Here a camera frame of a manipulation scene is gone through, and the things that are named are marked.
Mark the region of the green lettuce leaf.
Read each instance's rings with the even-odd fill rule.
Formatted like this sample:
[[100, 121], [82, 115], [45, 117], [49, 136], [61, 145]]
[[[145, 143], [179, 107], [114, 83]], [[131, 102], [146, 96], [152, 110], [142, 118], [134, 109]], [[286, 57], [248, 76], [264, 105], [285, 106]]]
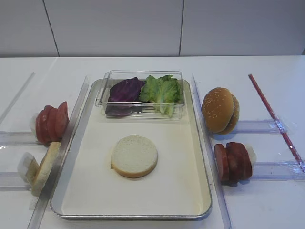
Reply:
[[174, 104], [182, 102], [182, 88], [178, 79], [173, 75], [165, 75], [157, 79], [158, 90], [156, 92], [154, 103], [157, 103], [155, 109], [161, 114], [172, 118]]

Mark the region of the remaining lettuce in container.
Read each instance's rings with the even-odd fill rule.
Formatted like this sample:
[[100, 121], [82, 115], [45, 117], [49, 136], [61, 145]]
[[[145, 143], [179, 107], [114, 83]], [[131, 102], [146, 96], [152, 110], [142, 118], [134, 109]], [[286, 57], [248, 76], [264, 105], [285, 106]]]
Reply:
[[146, 80], [144, 86], [141, 88], [140, 92], [140, 101], [141, 102], [157, 102], [157, 96], [160, 92], [160, 85], [162, 80], [160, 78], [155, 78], [152, 75], [149, 75]]

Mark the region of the front meat patty slice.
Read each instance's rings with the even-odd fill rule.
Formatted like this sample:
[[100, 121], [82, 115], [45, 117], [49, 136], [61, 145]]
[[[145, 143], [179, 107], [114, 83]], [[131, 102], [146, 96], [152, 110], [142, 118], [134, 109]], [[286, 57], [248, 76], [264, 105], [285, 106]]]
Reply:
[[214, 155], [220, 180], [222, 182], [229, 181], [229, 166], [226, 148], [222, 144], [216, 144], [214, 146]]

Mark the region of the meat patty slice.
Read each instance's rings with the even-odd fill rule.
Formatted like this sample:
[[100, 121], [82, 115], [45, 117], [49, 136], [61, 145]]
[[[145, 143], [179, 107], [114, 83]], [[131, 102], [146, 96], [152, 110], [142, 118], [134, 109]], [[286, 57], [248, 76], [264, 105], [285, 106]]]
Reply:
[[226, 144], [229, 165], [229, 181], [236, 183], [244, 174], [244, 159], [241, 146], [236, 142]]
[[243, 173], [241, 176], [241, 180], [246, 180], [249, 179], [253, 174], [252, 164], [248, 151], [242, 143], [239, 143], [239, 150], [243, 157]]
[[222, 144], [216, 144], [214, 146], [214, 155], [220, 180], [222, 182], [229, 181], [229, 166], [226, 148]]

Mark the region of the inner tomato slice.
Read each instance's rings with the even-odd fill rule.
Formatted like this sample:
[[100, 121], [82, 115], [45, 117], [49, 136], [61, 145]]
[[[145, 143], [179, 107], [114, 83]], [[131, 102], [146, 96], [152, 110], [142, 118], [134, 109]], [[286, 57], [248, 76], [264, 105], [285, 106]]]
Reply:
[[55, 132], [58, 138], [62, 138], [64, 131], [68, 125], [68, 122], [68, 106], [67, 102], [65, 101], [60, 104], [56, 114]]

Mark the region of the leaning bread bun slice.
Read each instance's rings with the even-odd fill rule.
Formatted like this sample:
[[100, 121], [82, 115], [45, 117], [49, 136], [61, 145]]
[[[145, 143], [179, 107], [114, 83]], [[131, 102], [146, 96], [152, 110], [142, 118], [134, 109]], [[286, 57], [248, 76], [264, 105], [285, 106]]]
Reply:
[[59, 148], [61, 146], [60, 142], [52, 142], [45, 154], [44, 158], [42, 159], [36, 175], [34, 177], [34, 181], [32, 184], [31, 193], [33, 196], [38, 197], [50, 175], [51, 169], [53, 167], [53, 163], [55, 162]]

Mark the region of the rear meat patty slice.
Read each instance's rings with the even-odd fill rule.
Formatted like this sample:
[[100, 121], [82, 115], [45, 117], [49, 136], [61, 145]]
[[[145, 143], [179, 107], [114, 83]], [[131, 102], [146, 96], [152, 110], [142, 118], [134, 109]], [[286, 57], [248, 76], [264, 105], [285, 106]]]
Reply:
[[252, 164], [248, 151], [242, 143], [239, 143], [239, 150], [243, 157], [243, 173], [241, 176], [241, 180], [246, 180], [249, 179], [253, 174]]

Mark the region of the outer tomato slice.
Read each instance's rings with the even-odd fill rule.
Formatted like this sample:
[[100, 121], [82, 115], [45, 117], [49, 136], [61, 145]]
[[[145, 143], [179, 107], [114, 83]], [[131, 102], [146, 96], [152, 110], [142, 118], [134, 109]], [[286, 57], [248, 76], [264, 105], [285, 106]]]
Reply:
[[36, 136], [40, 143], [47, 145], [51, 139], [48, 133], [48, 118], [49, 112], [53, 109], [52, 106], [47, 105], [43, 110], [41, 110], [36, 118]]

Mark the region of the white pusher block tomato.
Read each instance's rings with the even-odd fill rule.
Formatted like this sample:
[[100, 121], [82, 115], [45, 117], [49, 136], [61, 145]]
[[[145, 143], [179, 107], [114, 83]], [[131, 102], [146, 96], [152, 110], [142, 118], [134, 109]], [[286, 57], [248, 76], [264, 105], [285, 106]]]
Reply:
[[29, 122], [29, 127], [30, 127], [30, 130], [32, 132], [32, 134], [35, 136], [35, 138], [37, 138], [37, 134], [36, 134], [36, 119], [38, 117], [38, 113], [35, 113], [32, 118], [30, 119], [30, 122]]

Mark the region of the clear plastic container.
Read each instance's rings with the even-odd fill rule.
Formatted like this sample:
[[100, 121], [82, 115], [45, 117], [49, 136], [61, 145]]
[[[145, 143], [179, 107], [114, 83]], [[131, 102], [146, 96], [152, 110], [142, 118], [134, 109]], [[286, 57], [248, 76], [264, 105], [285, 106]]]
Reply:
[[102, 79], [95, 105], [107, 118], [180, 119], [184, 83], [181, 72], [112, 70]]

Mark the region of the purple cabbage leaf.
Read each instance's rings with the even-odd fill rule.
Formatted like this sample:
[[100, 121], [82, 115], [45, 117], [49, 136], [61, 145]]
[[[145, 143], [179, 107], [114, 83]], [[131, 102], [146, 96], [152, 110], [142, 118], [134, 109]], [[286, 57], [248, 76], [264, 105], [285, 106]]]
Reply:
[[132, 105], [123, 105], [122, 102], [140, 102], [141, 88], [145, 82], [140, 81], [137, 77], [125, 79], [110, 89], [108, 102], [118, 103], [115, 105], [107, 105], [105, 114], [116, 117], [130, 115], [133, 111], [139, 112], [141, 109]]

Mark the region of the bottom bun on tray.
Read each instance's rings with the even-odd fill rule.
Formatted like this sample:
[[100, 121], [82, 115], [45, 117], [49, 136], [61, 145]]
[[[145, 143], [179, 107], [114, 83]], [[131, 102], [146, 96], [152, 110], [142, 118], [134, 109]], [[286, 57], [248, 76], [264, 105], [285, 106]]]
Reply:
[[127, 178], [151, 173], [158, 162], [158, 151], [148, 138], [129, 135], [119, 140], [111, 154], [111, 168]]

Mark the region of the sesame bun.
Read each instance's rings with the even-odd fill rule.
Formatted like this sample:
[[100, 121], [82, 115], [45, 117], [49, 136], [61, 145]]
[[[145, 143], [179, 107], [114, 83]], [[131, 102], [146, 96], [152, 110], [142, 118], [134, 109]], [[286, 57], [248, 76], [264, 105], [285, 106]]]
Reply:
[[239, 102], [234, 95], [232, 95], [232, 100], [233, 100], [232, 109], [229, 109], [229, 106], [227, 106], [227, 105], [225, 106], [223, 116], [225, 117], [225, 120], [228, 121], [228, 124], [224, 130], [222, 130], [221, 132], [218, 132], [218, 134], [220, 134], [220, 135], [225, 135], [225, 134], [230, 133], [235, 128], [235, 126], [238, 122], [239, 115], [240, 115]]
[[210, 90], [202, 103], [202, 114], [206, 127], [213, 133], [223, 131], [234, 112], [234, 101], [227, 88], [216, 87]]

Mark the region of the metal baking tray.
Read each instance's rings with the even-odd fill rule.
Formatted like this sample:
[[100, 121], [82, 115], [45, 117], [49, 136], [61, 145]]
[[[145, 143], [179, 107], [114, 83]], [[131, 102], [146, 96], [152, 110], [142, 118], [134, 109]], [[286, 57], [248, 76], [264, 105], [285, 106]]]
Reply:
[[[95, 105], [102, 81], [91, 87], [51, 209], [67, 219], [200, 220], [212, 207], [190, 86], [183, 82], [182, 118], [110, 119]], [[111, 168], [117, 142], [129, 135], [150, 139], [156, 168], [129, 179]]]

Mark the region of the clear far left strip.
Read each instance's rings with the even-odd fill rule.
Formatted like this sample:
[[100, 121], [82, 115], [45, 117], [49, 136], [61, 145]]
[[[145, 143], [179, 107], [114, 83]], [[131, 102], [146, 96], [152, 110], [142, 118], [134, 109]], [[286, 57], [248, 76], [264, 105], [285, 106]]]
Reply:
[[3, 111], [3, 113], [0, 116], [0, 124], [2, 124], [2, 122], [4, 121], [4, 119], [6, 118], [6, 116], [8, 115], [8, 113], [10, 112], [10, 110], [12, 109], [12, 107], [15, 105], [15, 103], [17, 102], [17, 100], [19, 99], [19, 97], [22, 95], [22, 93], [24, 92], [24, 90], [28, 87], [29, 83], [32, 81], [32, 79], [35, 77], [36, 73], [32, 72], [30, 74], [30, 76], [28, 77], [28, 79], [25, 81], [25, 83], [23, 84], [23, 86], [18, 90], [18, 92], [15, 94], [15, 96], [12, 98], [12, 100], [9, 102], [8, 106], [5, 108], [5, 110]]

